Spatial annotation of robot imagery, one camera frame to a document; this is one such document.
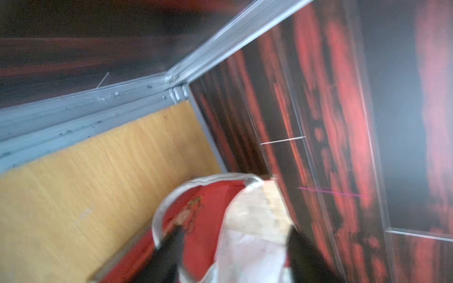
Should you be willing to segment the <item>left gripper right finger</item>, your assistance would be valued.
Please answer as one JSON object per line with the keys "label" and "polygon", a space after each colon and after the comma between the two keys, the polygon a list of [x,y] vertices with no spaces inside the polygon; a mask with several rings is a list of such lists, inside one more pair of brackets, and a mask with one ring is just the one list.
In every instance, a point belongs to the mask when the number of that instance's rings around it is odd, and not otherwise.
{"label": "left gripper right finger", "polygon": [[292,226],[287,238],[287,254],[295,283],[344,283],[311,240]]}

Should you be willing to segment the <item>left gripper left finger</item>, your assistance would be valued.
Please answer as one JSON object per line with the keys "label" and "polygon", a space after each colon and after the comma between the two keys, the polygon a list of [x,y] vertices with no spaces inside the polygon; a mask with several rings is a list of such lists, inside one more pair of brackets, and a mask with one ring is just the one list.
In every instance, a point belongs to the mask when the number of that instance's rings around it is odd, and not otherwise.
{"label": "left gripper left finger", "polygon": [[152,254],[151,260],[140,270],[133,283],[178,283],[179,267],[182,265],[185,232],[175,226],[162,245]]}

